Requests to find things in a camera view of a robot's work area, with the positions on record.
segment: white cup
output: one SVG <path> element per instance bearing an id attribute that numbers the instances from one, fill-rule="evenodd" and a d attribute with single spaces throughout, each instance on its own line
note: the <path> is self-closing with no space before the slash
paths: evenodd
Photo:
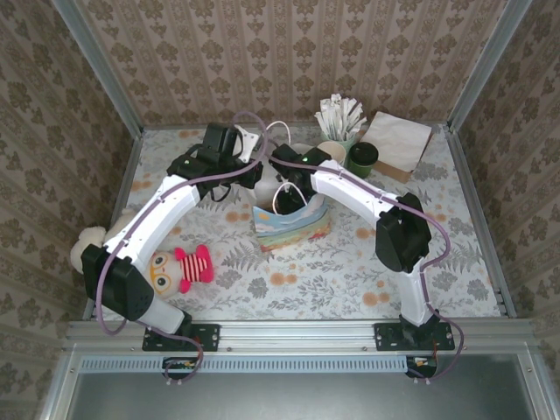
<path id="1" fill-rule="evenodd" d="M 331 155 L 332 160 L 336 160 L 340 165 L 344 166 L 344 161 L 347 158 L 347 151 L 338 142 L 323 142 L 317 146 L 317 148 L 322 150 L 324 153 L 328 153 Z"/>

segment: white cable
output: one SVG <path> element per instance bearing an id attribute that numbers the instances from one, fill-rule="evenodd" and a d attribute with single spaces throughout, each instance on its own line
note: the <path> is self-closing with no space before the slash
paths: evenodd
<path id="1" fill-rule="evenodd" d="M 296 189 L 299 196 L 301 197 L 301 200 L 303 200 L 305 205 L 307 206 L 307 200 L 305 199 L 303 193 L 299 190 L 299 188 L 297 188 L 296 185 L 291 183 L 290 181 L 286 181 L 278 187 L 278 189 L 274 193 L 274 197 L 272 198 L 272 211 L 274 212 L 274 214 L 278 214 L 278 212 L 277 212 L 277 197 L 278 197 L 278 193 L 280 193 L 280 190 L 282 189 L 283 186 L 293 186 Z"/>
<path id="2" fill-rule="evenodd" d="M 277 124 L 282 124 L 282 125 L 286 128 L 286 131 L 288 131 L 288 145 L 291 146 L 290 127 L 288 127 L 288 124 L 286 124 L 284 121 L 278 120 L 278 121 L 271 122 L 271 123 L 269 124 L 269 126 L 266 128 L 266 130 L 267 130 L 267 131 L 270 130 L 270 127 L 272 127 L 273 125 L 277 125 Z"/>

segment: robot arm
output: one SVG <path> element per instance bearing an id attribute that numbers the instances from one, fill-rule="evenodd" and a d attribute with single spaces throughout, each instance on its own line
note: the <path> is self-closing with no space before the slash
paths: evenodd
<path id="1" fill-rule="evenodd" d="M 353 178 L 356 183 L 366 184 L 363 179 L 346 171 L 334 160 L 327 160 L 320 164 L 319 167 L 334 169 L 337 172 L 345 173 L 347 176 Z M 311 185 L 313 190 L 317 193 L 331 197 L 351 210 L 354 210 L 376 229 L 375 253 L 386 267 L 399 272 L 397 284 L 401 295 L 402 317 L 414 326 L 421 326 L 428 322 L 432 313 L 424 301 L 419 272 L 424 257 L 428 253 L 428 242 L 431 238 L 428 227 L 425 226 L 425 230 L 422 229 L 422 222 L 424 221 L 405 221 L 405 223 L 410 223 L 411 221 L 412 223 L 415 221 L 419 222 L 419 228 L 411 225 L 403 226 L 403 220 L 399 220 L 398 217 L 404 216 L 405 214 L 400 214 L 401 212 L 398 208 L 381 199 L 377 199 L 359 188 L 355 183 L 349 182 L 346 178 L 337 177 L 330 172 L 316 171 L 313 173 L 311 175 Z M 417 199 L 415 202 L 414 199 L 416 197 L 412 196 L 412 194 L 409 197 L 405 196 L 405 198 L 400 199 L 393 193 L 384 192 L 370 184 L 367 185 L 375 189 L 381 196 L 388 197 L 394 201 L 407 200 L 407 205 L 412 205 L 416 208 L 420 205 Z M 407 254 L 407 251 L 412 251 L 412 249 L 407 249 L 407 246 L 404 244 L 402 248 L 397 248 L 398 245 L 391 239 L 395 239 L 399 233 L 403 234 L 403 236 L 406 234 L 414 235 L 423 242 L 423 246 L 416 252 Z M 407 243 L 409 245 L 412 244 L 411 238 L 409 238 Z"/>
<path id="2" fill-rule="evenodd" d="M 188 151 L 171 163 L 168 176 L 129 225 L 102 248 L 89 245 L 84 250 L 81 260 L 87 295 L 95 300 L 103 267 L 114 255 L 102 288 L 103 305 L 128 320 L 188 337 L 191 316 L 160 299 L 143 273 L 172 227 L 216 186 L 255 186 L 263 170 L 260 163 L 237 177 L 227 174 L 250 162 L 250 152 L 258 139 L 258 135 L 240 127 L 209 124 L 202 144 L 195 147 L 196 157 Z M 189 185 L 188 180 L 199 178 L 206 181 Z"/>

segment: green cup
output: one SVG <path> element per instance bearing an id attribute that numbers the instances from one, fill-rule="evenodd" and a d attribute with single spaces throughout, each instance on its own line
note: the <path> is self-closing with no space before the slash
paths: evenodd
<path id="1" fill-rule="evenodd" d="M 379 151 L 371 143 L 356 143 L 350 148 L 346 166 L 351 173 L 365 179 L 378 157 Z"/>

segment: plush owl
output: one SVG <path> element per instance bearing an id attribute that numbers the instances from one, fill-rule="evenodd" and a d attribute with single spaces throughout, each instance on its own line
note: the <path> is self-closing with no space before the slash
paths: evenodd
<path id="1" fill-rule="evenodd" d="M 84 229 L 70 251 L 73 267 L 83 274 L 81 254 L 84 249 L 92 243 L 101 247 L 104 242 L 125 228 L 135 215 L 130 210 L 124 210 L 108 232 L 99 226 Z M 178 292 L 187 293 L 192 283 L 212 282 L 214 268 L 208 248 L 206 245 L 199 245 L 194 254 L 187 254 L 181 248 L 175 248 L 174 252 L 156 251 L 143 276 L 160 298 L 167 299 Z"/>

